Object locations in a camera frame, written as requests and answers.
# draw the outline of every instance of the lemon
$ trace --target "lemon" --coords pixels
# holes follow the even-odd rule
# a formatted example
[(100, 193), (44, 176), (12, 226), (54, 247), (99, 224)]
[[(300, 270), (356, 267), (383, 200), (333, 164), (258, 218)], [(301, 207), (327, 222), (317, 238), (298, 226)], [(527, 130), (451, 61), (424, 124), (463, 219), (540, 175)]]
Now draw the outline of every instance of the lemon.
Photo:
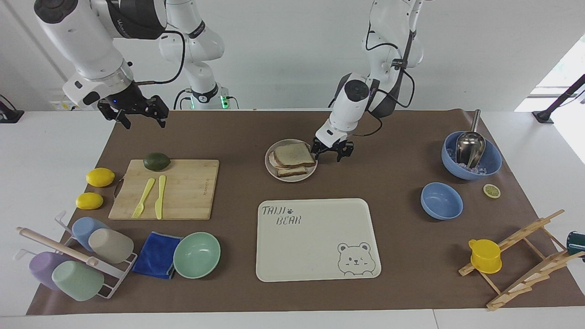
[(104, 204), (104, 198), (96, 193), (84, 193), (77, 197), (75, 205), (82, 210), (94, 210)]
[(492, 185), (492, 184), (486, 184), (483, 187), (483, 193), (485, 193), (487, 196), (489, 196), (492, 199), (497, 199), (502, 195), (500, 189), (498, 189), (497, 186)]
[(85, 175), (85, 180), (91, 186), (106, 187), (112, 184), (115, 177), (116, 174), (107, 168), (96, 168)]

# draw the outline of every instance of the beige cup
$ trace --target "beige cup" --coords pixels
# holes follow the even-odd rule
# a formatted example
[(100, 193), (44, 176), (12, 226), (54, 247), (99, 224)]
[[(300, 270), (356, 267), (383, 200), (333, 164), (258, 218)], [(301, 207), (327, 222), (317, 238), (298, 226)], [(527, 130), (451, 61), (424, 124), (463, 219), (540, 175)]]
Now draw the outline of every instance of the beige cup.
[(109, 228), (100, 228), (89, 239), (91, 249), (108, 263), (125, 261), (134, 251), (134, 242), (126, 235)]

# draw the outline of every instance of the brown paper mat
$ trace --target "brown paper mat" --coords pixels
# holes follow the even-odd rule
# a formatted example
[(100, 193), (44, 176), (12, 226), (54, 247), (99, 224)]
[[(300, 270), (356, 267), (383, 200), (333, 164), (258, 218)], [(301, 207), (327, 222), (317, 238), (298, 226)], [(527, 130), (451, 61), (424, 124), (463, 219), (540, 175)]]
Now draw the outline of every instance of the brown paper mat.
[[(443, 140), (470, 126), (472, 114), (397, 111), (384, 120), (376, 135), (353, 138), (353, 156), (341, 163), (335, 163), (333, 154), (323, 156), (315, 174), (301, 183), (271, 177), (264, 167), (270, 145), (286, 138), (310, 142), (328, 115), (174, 111), (166, 129), (136, 116), (129, 131), (117, 125), (98, 166), (112, 169), (118, 177), (131, 159), (150, 152), (164, 152), (174, 159), (219, 159), (211, 220), (109, 221), (113, 187), (89, 187), (88, 191), (108, 196), (105, 204), (96, 211), (77, 210), (73, 219), (89, 215), (102, 220), (131, 237), (135, 252), (140, 252), (151, 231), (177, 236), (210, 232), (221, 243), (219, 265), (200, 280), (179, 275), (160, 280), (131, 272), (111, 300), (94, 297), (78, 303), (40, 286), (28, 314), (485, 308), (495, 297), (493, 290), (477, 272), (466, 277), (457, 272), (469, 262), (468, 240), (500, 241), (537, 216), (507, 164), (498, 174), (475, 182), (457, 179), (443, 167)], [(376, 124), (364, 117), (360, 132), (375, 129)], [(483, 123), (479, 132), (493, 140)], [(464, 211), (459, 218), (440, 222), (424, 213), (420, 193), (432, 181), (450, 184), (461, 194)], [(503, 196), (487, 198), (481, 190), (486, 183), (499, 186)], [(263, 283), (256, 277), (258, 205), (266, 200), (312, 198), (362, 198), (368, 203), (383, 266), (378, 278)], [(534, 234), (531, 241), (544, 253), (556, 251), (544, 234)], [(500, 289), (539, 258), (519, 243), (503, 253), (503, 262), (503, 270), (492, 276)], [(506, 307), (582, 305), (585, 297), (569, 271), (561, 269)]]

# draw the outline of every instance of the green bowl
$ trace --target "green bowl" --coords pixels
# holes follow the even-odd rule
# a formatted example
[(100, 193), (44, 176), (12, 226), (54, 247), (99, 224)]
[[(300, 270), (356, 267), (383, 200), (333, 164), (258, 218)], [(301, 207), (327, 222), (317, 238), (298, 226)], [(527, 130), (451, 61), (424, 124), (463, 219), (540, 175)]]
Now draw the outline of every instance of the green bowl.
[(210, 274), (221, 255), (218, 240), (206, 232), (197, 232), (179, 242), (173, 264), (175, 270), (187, 279), (200, 279)]

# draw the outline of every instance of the yellow plastic knife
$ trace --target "yellow plastic knife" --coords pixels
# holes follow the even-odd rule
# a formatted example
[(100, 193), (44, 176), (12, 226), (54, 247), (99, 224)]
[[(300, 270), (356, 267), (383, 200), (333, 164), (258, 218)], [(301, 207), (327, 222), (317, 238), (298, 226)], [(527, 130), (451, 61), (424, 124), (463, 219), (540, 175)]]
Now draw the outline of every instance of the yellow plastic knife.
[(162, 175), (159, 177), (159, 198), (154, 203), (154, 210), (156, 212), (156, 218), (158, 220), (163, 219), (163, 197), (164, 188), (167, 185), (167, 176)]

